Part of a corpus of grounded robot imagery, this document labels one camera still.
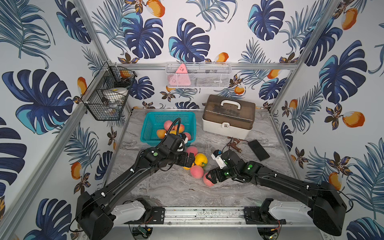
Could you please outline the orange peach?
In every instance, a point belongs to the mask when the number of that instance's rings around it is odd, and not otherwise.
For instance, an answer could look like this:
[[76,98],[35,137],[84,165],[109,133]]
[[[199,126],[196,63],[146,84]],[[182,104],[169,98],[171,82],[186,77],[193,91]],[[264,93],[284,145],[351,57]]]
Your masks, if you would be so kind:
[[201,179],[204,175],[204,170],[201,166],[192,166],[190,168],[190,174],[195,179]]
[[159,130],[157,130],[156,134],[157,134],[158,139],[162,140],[165,138],[167,131],[164,129],[159,129]]

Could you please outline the teal plastic basket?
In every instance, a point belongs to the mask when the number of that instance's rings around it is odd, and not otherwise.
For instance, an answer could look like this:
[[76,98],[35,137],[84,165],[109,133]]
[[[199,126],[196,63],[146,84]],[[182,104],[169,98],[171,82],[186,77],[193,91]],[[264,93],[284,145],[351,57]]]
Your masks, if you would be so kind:
[[157,135],[157,130],[164,130],[164,123],[181,119],[181,124],[185,126],[185,132],[191,135],[187,146],[197,139],[196,115],[192,112],[150,112],[146,115],[141,131],[141,142],[150,146],[156,146],[161,139]]

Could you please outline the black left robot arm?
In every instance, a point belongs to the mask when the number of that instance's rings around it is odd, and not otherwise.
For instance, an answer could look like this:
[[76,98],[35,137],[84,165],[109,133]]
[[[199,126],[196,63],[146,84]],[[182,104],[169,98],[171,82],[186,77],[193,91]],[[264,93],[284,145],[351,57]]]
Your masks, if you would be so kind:
[[168,134],[155,146],[140,150],[135,163],[122,175],[102,189],[82,193],[77,200],[75,221],[91,240],[103,239],[113,228],[113,209],[119,199],[147,177],[167,165],[192,166],[192,155],[185,152],[188,137],[185,134]]

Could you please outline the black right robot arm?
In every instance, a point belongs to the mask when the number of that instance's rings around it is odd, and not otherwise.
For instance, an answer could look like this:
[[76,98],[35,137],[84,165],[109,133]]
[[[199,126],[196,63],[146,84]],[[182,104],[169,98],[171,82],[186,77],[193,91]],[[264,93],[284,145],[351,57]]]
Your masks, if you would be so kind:
[[212,158],[219,166],[207,174],[211,183],[231,179],[276,190],[309,207],[308,215],[320,230],[332,236],[342,234],[347,205],[340,196],[341,192],[330,183],[315,184],[297,180],[261,163],[245,162],[231,150],[216,150]]

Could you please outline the pink peach top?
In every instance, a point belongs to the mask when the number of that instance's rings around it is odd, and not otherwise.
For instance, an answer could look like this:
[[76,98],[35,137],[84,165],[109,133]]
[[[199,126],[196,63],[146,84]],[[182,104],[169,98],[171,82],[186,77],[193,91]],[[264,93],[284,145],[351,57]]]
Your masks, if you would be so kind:
[[188,154],[193,154],[194,156],[196,156],[199,153],[198,148],[194,146],[187,147],[186,152]]

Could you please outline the yellow peach centre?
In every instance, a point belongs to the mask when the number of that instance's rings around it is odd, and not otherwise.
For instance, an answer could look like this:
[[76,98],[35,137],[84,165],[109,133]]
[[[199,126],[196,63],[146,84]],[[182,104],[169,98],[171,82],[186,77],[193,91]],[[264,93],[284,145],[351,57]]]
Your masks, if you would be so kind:
[[198,153],[197,155],[195,155],[195,165],[204,168],[207,164],[208,158],[204,154]]

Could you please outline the black phone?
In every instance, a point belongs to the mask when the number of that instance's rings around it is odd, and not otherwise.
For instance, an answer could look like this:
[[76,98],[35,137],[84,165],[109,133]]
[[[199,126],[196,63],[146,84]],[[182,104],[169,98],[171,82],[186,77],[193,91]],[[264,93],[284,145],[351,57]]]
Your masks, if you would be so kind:
[[259,161],[264,161],[270,158],[270,155],[257,140],[248,142],[248,146],[254,152]]

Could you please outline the brown white storage box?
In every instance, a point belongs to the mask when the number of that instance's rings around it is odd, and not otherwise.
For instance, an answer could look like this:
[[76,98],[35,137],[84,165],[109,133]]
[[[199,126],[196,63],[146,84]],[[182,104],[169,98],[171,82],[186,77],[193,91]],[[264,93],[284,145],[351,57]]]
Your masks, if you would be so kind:
[[202,116],[203,130],[245,139],[253,129],[255,111],[254,103],[210,95]]

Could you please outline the pink triangle object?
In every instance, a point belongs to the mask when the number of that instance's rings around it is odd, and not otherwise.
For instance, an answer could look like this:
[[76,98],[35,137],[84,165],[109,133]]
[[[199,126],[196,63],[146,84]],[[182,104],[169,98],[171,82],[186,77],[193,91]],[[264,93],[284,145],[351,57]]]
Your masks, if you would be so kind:
[[169,85],[173,87],[187,87],[191,85],[191,79],[185,64],[181,64],[176,72],[170,75]]

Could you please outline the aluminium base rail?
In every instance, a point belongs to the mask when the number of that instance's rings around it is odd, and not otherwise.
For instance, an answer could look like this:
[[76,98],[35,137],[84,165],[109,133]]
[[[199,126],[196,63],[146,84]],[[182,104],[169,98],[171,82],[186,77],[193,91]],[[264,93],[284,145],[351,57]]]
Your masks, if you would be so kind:
[[148,224],[161,227],[253,227],[277,224],[313,227],[309,208],[295,202],[273,201],[266,207],[145,207],[134,202],[115,207],[107,216],[114,227]]

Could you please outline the clear wall shelf tray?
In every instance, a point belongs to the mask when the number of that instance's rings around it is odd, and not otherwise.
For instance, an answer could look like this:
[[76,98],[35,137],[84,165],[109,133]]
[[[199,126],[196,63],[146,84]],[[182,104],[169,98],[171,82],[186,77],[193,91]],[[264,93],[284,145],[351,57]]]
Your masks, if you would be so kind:
[[[173,87],[169,85],[170,75],[174,74],[181,64],[187,66],[191,85]],[[232,66],[227,63],[167,63],[165,67],[169,88],[226,88],[230,84]]]

